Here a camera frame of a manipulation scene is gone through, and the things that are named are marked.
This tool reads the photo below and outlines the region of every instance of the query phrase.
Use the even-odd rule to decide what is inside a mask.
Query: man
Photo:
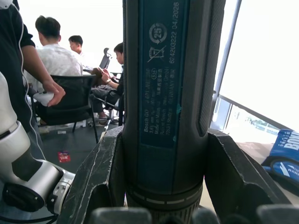
[[[45,68],[50,75],[54,76],[81,76],[83,67],[80,56],[61,47],[60,24],[57,20],[44,16],[36,20],[36,29],[43,47],[37,49]],[[26,73],[26,78],[38,92],[43,91],[43,85]]]
[[[114,48],[114,52],[116,53],[116,59],[119,64],[123,65],[124,63],[124,58],[123,58],[123,43],[118,44]],[[117,93],[110,93],[107,96],[107,101],[111,104],[115,104],[119,97],[123,94],[123,73],[121,74],[121,78],[118,83],[114,82],[113,79],[111,78],[111,75],[109,74],[107,69],[104,69],[101,71],[99,68],[95,68],[92,71],[92,74],[96,74],[97,76],[99,73],[102,75],[102,81],[105,83],[105,85],[100,85],[96,88],[92,89],[92,93],[100,98],[100,99],[105,99],[105,96],[108,94],[108,92],[111,89],[116,89]],[[99,114],[99,118],[106,118],[106,115],[104,113],[104,109],[101,103],[94,101],[94,111]],[[106,122],[100,122],[100,125],[106,125]]]
[[[17,0],[14,0],[13,3],[17,8],[19,8]],[[22,79],[21,57],[19,50],[21,32],[21,16],[15,7],[11,5],[6,10],[0,10],[0,71],[7,80],[12,107],[30,139],[31,154],[36,159],[42,159],[43,155],[37,146],[36,135],[30,127],[30,109],[25,102],[26,90]],[[54,98],[49,102],[48,106],[56,105],[65,95],[65,92],[63,88],[55,83],[48,74],[38,56],[35,45],[31,41],[31,38],[32,35],[28,34],[27,28],[24,26],[23,36],[21,38],[21,51],[24,56],[24,69],[26,69],[37,80],[39,80],[43,84],[43,88],[46,91],[54,93]],[[34,119],[32,119],[32,126],[37,133],[39,145],[41,146],[41,139]],[[2,190],[3,184],[0,181],[0,192],[2,192]],[[2,200],[0,201],[0,215],[10,218],[17,217],[18,219],[30,218],[30,213],[9,207]]]
[[[82,58],[82,65],[83,69],[85,70],[92,70],[93,68],[88,66],[88,59],[86,58],[86,55],[82,51],[82,45],[83,45],[83,39],[79,35],[74,35],[69,38],[70,42],[70,48],[72,51],[75,51],[77,54],[79,54]]]

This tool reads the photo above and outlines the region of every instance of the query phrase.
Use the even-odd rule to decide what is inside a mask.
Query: window
[[[224,132],[236,142],[274,143],[279,129],[233,105]]]
[[[299,130],[299,1],[242,1],[220,94]]]
[[[235,13],[236,4],[237,4],[237,0],[229,0],[229,1],[226,1],[226,3],[225,3],[215,80],[217,80],[217,77],[219,74],[219,70],[220,70],[220,66],[221,66],[221,62],[222,62],[222,58],[223,58],[223,53],[224,53],[225,46],[228,41],[228,36],[229,36],[230,29],[231,29],[234,13]]]

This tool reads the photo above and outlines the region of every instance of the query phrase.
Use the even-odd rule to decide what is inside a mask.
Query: floor
[[[99,136],[101,136],[103,130],[103,127],[97,127]],[[96,145],[93,128],[90,127],[79,127],[74,133],[72,133],[71,128],[52,130],[48,133],[42,133],[41,138],[46,159],[73,173],[77,171],[85,157],[88,156]],[[70,162],[59,162],[58,153],[61,151],[69,152]],[[214,210],[205,184],[200,205]],[[33,213],[32,219],[48,216],[51,216],[51,213],[46,208],[43,208]]]

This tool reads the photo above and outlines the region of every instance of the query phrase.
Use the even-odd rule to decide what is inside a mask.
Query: black shirt
[[[121,96],[123,94],[123,72],[121,73],[121,78],[118,81],[118,87],[116,90],[117,90],[117,94],[119,96]]]
[[[30,129],[30,110],[25,102],[25,87],[21,73],[21,54],[19,39],[21,37],[21,16],[14,6],[0,10],[0,71],[7,80],[9,97],[12,107],[26,132]],[[24,26],[21,47],[32,45],[32,35],[28,34]]]

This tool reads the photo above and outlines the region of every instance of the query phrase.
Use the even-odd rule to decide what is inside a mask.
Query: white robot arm
[[[30,141],[11,106],[8,86],[0,72],[0,179],[8,205],[34,212],[47,205],[60,214],[75,174],[31,156]]]
[[[8,9],[13,3],[13,0],[0,0],[0,9]]]

